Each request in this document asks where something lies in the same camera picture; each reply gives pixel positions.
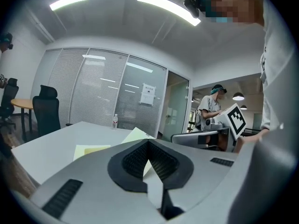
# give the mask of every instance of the water bottle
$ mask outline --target water bottle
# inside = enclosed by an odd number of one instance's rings
[[[117,122],[118,122],[118,117],[117,117],[117,114],[115,114],[114,118],[113,118],[113,123],[112,123],[112,128],[113,129],[117,128]]]

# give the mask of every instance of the person wearing cap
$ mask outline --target person wearing cap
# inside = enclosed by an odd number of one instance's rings
[[[224,99],[227,92],[221,84],[215,85],[211,90],[211,95],[206,95],[202,98],[198,110],[200,110],[201,130],[206,127],[206,119],[213,118],[222,112],[219,99]]]
[[[263,27],[265,43],[260,60],[263,90],[266,90],[284,69],[298,64],[296,42],[278,10],[269,0],[185,0],[184,4],[195,18],[202,16],[214,22],[256,23]],[[264,95],[261,132],[238,139],[235,151],[238,153],[244,143],[257,142],[269,130],[276,129],[279,125],[279,120]]]
[[[11,43],[13,40],[13,35],[10,33],[6,33],[0,36],[0,59],[2,53],[7,51],[8,49],[11,50],[13,48],[13,44]],[[4,77],[3,74],[0,75],[0,88],[4,88],[7,84],[7,79]]]

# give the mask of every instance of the white cube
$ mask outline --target white cube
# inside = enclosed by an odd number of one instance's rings
[[[221,122],[225,127],[230,127],[235,140],[246,128],[246,120],[237,104],[232,105],[222,113],[214,117],[215,123]]]

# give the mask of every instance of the tabletop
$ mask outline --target tabletop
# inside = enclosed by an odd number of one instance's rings
[[[13,148],[12,153],[28,175],[42,184],[73,161],[76,145],[115,146],[130,132],[79,122]]]
[[[11,104],[20,108],[33,110],[31,99],[12,99]]]

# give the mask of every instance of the round wooden table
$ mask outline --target round wooden table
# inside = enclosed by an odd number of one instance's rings
[[[32,134],[32,122],[31,122],[31,110],[33,110],[31,99],[12,99],[11,104],[21,108],[21,123],[22,123],[22,133],[24,142],[27,142],[26,130],[25,130],[25,119],[24,119],[24,109],[29,110],[29,131]]]

